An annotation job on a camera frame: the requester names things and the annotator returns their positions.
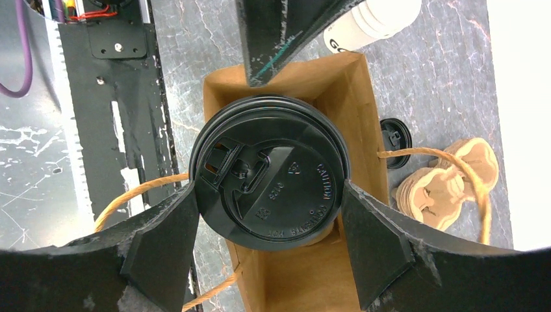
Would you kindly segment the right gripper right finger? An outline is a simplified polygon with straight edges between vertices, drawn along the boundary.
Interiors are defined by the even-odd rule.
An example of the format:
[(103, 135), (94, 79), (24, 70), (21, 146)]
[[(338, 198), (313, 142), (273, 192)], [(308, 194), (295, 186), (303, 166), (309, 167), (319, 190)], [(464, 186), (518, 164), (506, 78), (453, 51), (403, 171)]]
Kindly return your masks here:
[(508, 250), (433, 229), (351, 181), (342, 218), (362, 311), (549, 311), (550, 250)]

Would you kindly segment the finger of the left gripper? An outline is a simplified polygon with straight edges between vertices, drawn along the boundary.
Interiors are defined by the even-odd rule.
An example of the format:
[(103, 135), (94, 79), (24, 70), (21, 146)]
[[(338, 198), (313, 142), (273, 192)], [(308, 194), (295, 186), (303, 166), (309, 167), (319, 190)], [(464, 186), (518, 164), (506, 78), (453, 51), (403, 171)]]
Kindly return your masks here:
[(311, 40), (360, 2), (236, 1), (246, 82), (267, 85)]

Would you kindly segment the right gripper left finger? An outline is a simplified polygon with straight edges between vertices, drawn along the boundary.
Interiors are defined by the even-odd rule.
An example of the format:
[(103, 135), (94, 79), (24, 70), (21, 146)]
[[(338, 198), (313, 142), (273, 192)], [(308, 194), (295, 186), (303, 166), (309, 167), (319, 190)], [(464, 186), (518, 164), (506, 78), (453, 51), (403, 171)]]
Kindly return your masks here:
[(180, 311), (199, 212), (194, 184), (65, 246), (1, 251), (2, 311)]

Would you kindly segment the stack of cardboard cup carriers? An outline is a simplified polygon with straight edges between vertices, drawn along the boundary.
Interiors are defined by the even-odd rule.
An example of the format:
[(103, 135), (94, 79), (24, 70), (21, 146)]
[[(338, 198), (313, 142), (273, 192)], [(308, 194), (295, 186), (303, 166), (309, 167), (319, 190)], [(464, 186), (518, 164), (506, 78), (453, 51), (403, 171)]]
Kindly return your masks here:
[[(469, 164), (489, 190), (497, 184), (498, 161), (484, 138), (458, 140), (445, 152)], [(441, 231), (459, 218), (465, 201), (475, 200), (471, 180), (444, 159), (433, 160), (405, 178), (391, 196), (400, 212)]]

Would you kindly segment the green paper bag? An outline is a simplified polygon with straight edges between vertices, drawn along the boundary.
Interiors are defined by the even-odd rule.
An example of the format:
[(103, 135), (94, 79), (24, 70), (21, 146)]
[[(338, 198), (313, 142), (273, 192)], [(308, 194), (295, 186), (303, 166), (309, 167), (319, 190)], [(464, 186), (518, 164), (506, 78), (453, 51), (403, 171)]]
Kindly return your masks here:
[[(231, 67), (205, 78), (205, 114), (259, 95), (302, 100), (324, 115), (345, 139), (351, 174), (345, 180), (384, 203), (389, 199), (381, 127), (366, 59), (339, 53), (286, 66), (265, 87), (246, 86), (244, 69)], [(362, 311), (353, 277), (341, 207), (311, 242), (279, 251), (252, 250), (227, 240), (238, 287), (248, 311)]]

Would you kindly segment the stack of white paper cups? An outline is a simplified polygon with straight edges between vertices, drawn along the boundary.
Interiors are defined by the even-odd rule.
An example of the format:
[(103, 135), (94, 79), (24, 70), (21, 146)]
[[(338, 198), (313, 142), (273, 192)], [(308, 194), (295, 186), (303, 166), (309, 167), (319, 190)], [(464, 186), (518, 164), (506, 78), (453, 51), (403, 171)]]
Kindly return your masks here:
[(363, 1), (324, 30), (324, 43), (340, 53), (388, 39), (416, 20), (421, 5), (421, 0)]

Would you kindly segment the stack of black lids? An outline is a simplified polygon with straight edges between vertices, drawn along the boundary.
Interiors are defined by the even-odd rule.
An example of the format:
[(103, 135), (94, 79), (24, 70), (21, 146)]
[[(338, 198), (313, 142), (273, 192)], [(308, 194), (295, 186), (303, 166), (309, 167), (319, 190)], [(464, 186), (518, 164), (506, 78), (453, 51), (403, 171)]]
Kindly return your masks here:
[[(413, 147), (411, 132), (406, 124), (397, 118), (386, 118), (380, 121), (384, 147), (387, 151), (397, 151)], [(410, 160), (410, 155), (390, 157), (387, 168), (395, 170), (402, 168)]]

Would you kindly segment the single black lid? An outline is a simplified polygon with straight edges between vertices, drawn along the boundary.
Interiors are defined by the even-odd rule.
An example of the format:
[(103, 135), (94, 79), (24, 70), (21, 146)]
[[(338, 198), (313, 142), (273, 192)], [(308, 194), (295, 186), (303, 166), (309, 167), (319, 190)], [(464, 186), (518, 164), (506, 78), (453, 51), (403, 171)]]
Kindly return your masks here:
[(245, 97), (216, 112), (189, 164), (206, 224), (263, 251), (307, 244), (327, 229), (350, 174), (336, 125), (314, 106), (277, 95)]

